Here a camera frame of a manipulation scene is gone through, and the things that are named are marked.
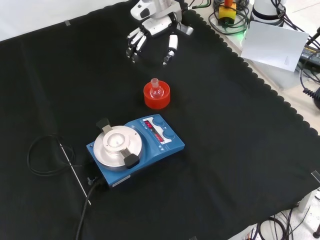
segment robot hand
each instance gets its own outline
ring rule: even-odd
[[[131,15],[137,20],[147,17],[141,27],[132,31],[128,36],[128,48],[126,56],[135,63],[139,58],[139,53],[148,38],[157,36],[167,30],[172,24],[181,25],[182,13],[180,4],[175,0],[140,0],[132,9]],[[178,47],[178,36],[171,35],[169,39],[169,51],[164,58],[163,65],[167,65],[173,58]]]
[[[148,20],[144,21],[141,27],[138,27],[128,35],[128,48],[126,50],[126,56],[128,58],[131,58],[134,63],[137,62],[139,53],[142,51],[142,47],[146,43],[147,38],[164,32],[171,25],[172,21],[168,15],[158,19],[149,18]],[[169,60],[171,60],[171,58],[175,55],[177,47],[178,36],[171,35],[169,39],[170,51],[165,57],[163,65],[166,65]]]

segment power cable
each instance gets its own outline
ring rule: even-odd
[[[44,139],[48,139],[48,138],[54,138],[56,140],[56,142],[58,144],[58,147],[59,147],[59,149],[61,151],[62,151],[62,148],[66,149],[66,150],[69,150],[71,152],[71,157],[69,158],[69,162],[68,163],[62,161],[62,163],[64,165],[62,167],[58,167],[58,168],[52,169],[52,170],[37,170],[37,169],[35,169],[35,168],[33,168],[31,166],[31,157],[30,157],[31,152],[39,142],[41,142]],[[30,147],[28,149],[27,155],[26,155],[26,165],[27,165],[27,168],[30,170],[31,173],[33,173],[34,175],[40,176],[40,177],[52,177],[52,176],[56,176],[56,175],[59,175],[59,174],[65,172],[66,170],[70,169],[70,167],[83,167],[84,166],[84,165],[72,165],[72,162],[74,161],[74,159],[76,157],[75,151],[72,148],[72,146],[62,145],[60,139],[63,140],[63,137],[55,135],[55,134],[50,134],[50,135],[38,137],[37,139],[35,139],[31,143],[31,145],[30,145]]]
[[[290,232],[290,234],[293,234],[293,232],[304,222],[304,220],[305,220],[305,218],[306,218],[306,216],[307,216],[307,214],[308,214],[308,212],[309,212],[309,210],[310,210],[310,207],[311,207],[311,206],[309,206],[308,210],[306,211],[306,213],[305,213],[302,221],[299,223],[298,226],[296,226],[296,227]]]
[[[89,190],[89,192],[88,192],[88,194],[86,196],[86,199],[84,201],[84,206],[83,206],[83,210],[82,210],[82,213],[81,213],[81,218],[80,218],[80,221],[79,221],[78,228],[76,230],[75,240],[79,240],[80,232],[81,232],[81,229],[82,229],[82,226],[83,226],[83,222],[84,222],[84,219],[85,219],[85,213],[86,213],[86,210],[87,210],[88,201],[89,201],[89,198],[90,198],[91,194],[96,189],[96,187],[105,184],[105,182],[106,182],[106,180],[102,177],[102,178],[98,179],[96,182],[94,182],[92,187],[90,188],[90,190]]]

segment black cloth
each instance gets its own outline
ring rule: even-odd
[[[83,240],[226,240],[318,187],[311,176],[320,169],[317,132],[194,12],[183,15],[194,32],[177,33],[167,67],[170,32],[148,40],[137,64],[127,59],[126,36],[139,26],[133,5],[0,43],[1,239],[74,238],[85,199],[75,176],[32,175],[27,151],[36,137],[59,134],[74,147],[74,164],[84,164],[104,117],[115,126],[160,113],[185,149],[97,190]],[[171,88],[160,111],[144,104],[151,78]],[[53,146],[34,149],[34,168],[59,163]],[[96,171],[94,164],[77,168],[83,183]]]

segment white card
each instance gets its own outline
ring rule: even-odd
[[[242,41],[241,57],[294,71],[309,34],[256,21]]]

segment digital display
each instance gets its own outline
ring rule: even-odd
[[[155,135],[155,137],[158,139],[160,143],[165,141],[148,120],[144,121],[144,123],[151,130],[151,132]]]

